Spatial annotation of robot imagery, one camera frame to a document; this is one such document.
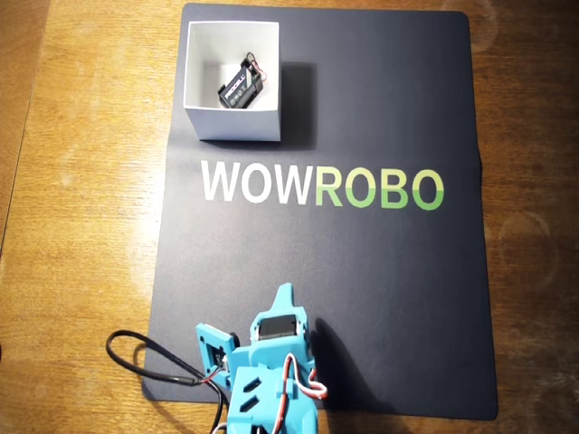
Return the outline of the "teal gripper with servo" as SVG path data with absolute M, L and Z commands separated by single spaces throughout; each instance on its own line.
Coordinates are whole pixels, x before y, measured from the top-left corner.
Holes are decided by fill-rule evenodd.
M 304 307 L 295 306 L 291 283 L 278 287 L 271 309 L 254 318 L 250 332 L 250 344 L 234 349 L 229 355 L 231 376 L 240 367 L 281 368 L 288 354 L 296 357 L 300 374 L 309 374 L 316 367 L 308 315 Z

